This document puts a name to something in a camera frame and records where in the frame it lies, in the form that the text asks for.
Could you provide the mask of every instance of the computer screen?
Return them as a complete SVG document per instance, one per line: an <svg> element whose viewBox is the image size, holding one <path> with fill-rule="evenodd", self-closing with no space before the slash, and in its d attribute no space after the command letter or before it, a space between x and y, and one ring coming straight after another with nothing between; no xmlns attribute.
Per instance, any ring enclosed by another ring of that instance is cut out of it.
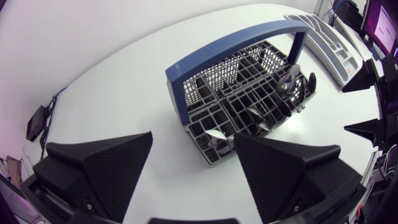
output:
<svg viewBox="0 0 398 224"><path fill-rule="evenodd" d="M36 223L35 221L39 221L41 219L40 215L25 199L22 192L9 183L2 175L0 175L0 194L2 194L7 206L11 209L14 215L21 220L24 220L27 223Z"/></svg>
<svg viewBox="0 0 398 224"><path fill-rule="evenodd" d="M386 55L397 57L397 0L368 0L362 30Z"/></svg>

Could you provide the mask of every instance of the blue handle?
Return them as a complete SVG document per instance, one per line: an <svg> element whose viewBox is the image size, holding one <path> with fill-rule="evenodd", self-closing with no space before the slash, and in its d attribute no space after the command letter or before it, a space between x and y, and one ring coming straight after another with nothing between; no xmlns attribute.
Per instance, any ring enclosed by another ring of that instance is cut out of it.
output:
<svg viewBox="0 0 398 224"><path fill-rule="evenodd" d="M183 87L186 80L247 46L268 37L291 32L296 32L296 34L287 61L294 65L304 46L308 26L301 21L274 21L248 27L222 37L166 69L167 87L182 125L189 123Z"/></svg>

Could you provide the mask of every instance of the table surface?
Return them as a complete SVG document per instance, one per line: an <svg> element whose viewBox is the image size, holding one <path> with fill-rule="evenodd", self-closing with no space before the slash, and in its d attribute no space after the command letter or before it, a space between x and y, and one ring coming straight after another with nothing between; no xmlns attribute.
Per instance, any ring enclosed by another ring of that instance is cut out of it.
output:
<svg viewBox="0 0 398 224"><path fill-rule="evenodd" d="M238 157L208 168L183 130L169 97L165 70L225 35L297 13L305 14L275 4L235 7L138 40L97 64L60 95L48 142L78 143L152 131L153 146L124 223L146 223L151 217L234 217L241 223L260 223ZM292 34L268 39L285 54L292 40ZM375 149L343 127L379 117L374 89L343 94L306 47L297 63L307 78L315 72L317 94L267 138L314 146L337 144L340 158L362 174Z"/></svg>

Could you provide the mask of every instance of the spoon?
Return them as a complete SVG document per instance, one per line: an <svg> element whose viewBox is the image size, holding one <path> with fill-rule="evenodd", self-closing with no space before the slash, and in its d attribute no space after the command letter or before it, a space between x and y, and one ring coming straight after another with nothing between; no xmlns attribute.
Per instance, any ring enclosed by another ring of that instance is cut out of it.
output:
<svg viewBox="0 0 398 224"><path fill-rule="evenodd" d="M206 134L211 136L210 142L207 144L208 146L214 146L217 144L217 140L226 140L225 135L219 130L206 130Z"/></svg>
<svg viewBox="0 0 398 224"><path fill-rule="evenodd" d="M270 131L272 127L266 121L256 121L254 123L259 129Z"/></svg>
<svg viewBox="0 0 398 224"><path fill-rule="evenodd" d="M247 111L250 112L252 115L256 117L256 119L263 119L264 114L261 112L261 110L253 107L253 106L248 106Z"/></svg>
<svg viewBox="0 0 398 224"><path fill-rule="evenodd" d="M292 65L287 71L286 75L283 76L278 82L278 90L286 95L291 95L294 92L296 86L296 77L300 73L300 65Z"/></svg>

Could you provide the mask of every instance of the dishwasher cutlery basket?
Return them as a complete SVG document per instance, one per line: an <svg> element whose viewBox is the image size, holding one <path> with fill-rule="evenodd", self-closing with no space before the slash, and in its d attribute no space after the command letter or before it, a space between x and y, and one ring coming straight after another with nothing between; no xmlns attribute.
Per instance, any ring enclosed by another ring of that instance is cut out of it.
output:
<svg viewBox="0 0 398 224"><path fill-rule="evenodd" d="M264 39L295 32L286 57ZM277 84L296 63L308 26L300 21L259 24L220 38L181 59L166 70L167 86L177 116L209 166L234 154L228 139L210 144L206 130L219 130L226 137L234 133L264 136L246 111L256 107L274 128L300 111L314 94L315 85L300 73L294 94L284 96Z"/></svg>

